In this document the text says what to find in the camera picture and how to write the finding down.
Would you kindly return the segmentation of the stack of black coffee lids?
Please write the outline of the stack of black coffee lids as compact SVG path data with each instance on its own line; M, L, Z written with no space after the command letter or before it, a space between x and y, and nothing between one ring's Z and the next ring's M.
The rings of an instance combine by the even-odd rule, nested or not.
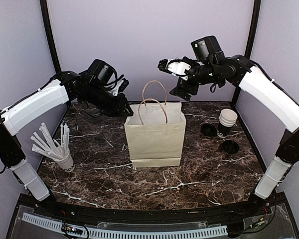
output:
M235 154L239 151L240 147L238 143L232 141L232 140L226 140L223 142L223 149L225 152L229 154Z

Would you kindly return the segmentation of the cream paper bag with handles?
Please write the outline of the cream paper bag with handles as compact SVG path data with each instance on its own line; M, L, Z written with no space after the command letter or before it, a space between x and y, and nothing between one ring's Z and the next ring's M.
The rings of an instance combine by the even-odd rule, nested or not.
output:
M134 168L179 166L186 118L181 102L163 103L145 98L131 105L134 114L124 124L130 160Z

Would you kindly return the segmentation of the stack of white paper cups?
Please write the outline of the stack of white paper cups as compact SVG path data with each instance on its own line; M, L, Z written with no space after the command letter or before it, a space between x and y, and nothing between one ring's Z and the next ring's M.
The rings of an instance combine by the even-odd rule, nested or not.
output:
M217 136L225 138L236 123L237 118L238 116L235 111L231 109L223 109L219 116Z

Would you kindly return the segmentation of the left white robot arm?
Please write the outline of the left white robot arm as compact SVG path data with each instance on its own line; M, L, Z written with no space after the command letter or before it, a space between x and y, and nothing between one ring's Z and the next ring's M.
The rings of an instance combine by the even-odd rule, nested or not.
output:
M0 160L41 202L40 207L48 216L56 217L60 205L52 200L53 194L27 161L17 134L44 113L74 99L93 104L108 117L132 116L133 111L123 93L128 84L123 75L117 75L114 67L96 59L81 73L55 74L42 88L0 109Z

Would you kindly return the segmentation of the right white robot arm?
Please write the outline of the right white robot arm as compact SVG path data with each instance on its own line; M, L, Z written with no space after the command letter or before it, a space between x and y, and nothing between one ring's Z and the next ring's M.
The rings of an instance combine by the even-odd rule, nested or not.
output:
M161 60L159 69L178 76L171 95L189 101L200 85L210 84L210 91L226 82L255 97L285 126L275 157L245 204L244 211L255 216L290 168L299 161L299 103L281 88L256 62L242 55L226 57L215 36L191 43L195 59Z

